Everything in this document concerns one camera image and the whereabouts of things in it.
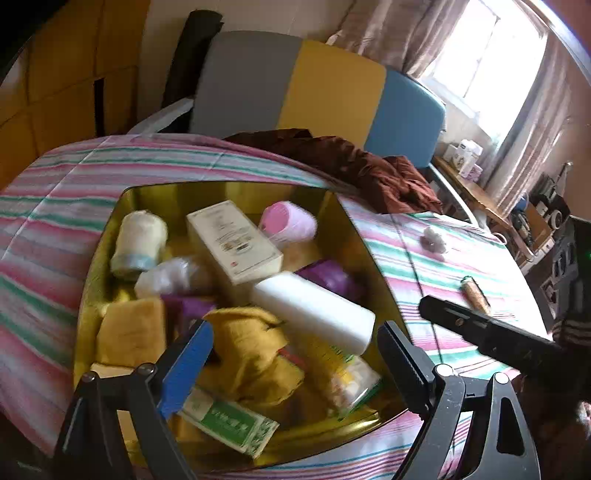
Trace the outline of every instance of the window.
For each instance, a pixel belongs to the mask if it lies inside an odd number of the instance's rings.
[[[421,77],[491,137],[504,137],[544,54],[541,33],[513,0],[470,0],[441,54]]]

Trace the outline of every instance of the yellow sponge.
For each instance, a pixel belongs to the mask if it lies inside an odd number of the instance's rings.
[[[96,361],[105,365],[135,368],[155,363],[166,349],[162,300],[111,303],[96,336]]]

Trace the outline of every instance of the white block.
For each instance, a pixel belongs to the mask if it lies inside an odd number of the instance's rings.
[[[373,312],[290,272],[255,285],[251,301],[347,353],[361,355],[372,339]]]

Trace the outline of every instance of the blue gripper pad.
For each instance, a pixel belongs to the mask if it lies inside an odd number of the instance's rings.
[[[213,328],[203,321],[162,381],[158,411],[166,420],[183,408],[212,348]]]

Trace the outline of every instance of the pink and green striped fabric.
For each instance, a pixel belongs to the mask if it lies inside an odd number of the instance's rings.
[[[544,333],[535,301],[507,250],[469,226],[429,215],[377,215],[355,197],[354,189],[321,172],[213,138],[124,135],[66,145],[39,158],[0,195],[0,407],[46,453],[53,450],[72,393],[76,318],[86,273],[118,197],[130,186],[211,180],[285,182],[341,193],[413,342],[435,362],[442,359],[463,375],[487,378],[504,366],[451,332],[433,330],[419,316],[421,294],[406,248],[426,294],[464,303],[459,281],[472,275],[499,317]],[[427,225],[442,231],[448,253],[438,256],[421,247]],[[461,451],[468,425],[469,416],[464,416],[447,469]],[[404,413],[338,449],[288,465],[210,478],[388,477],[420,426],[418,417]]]

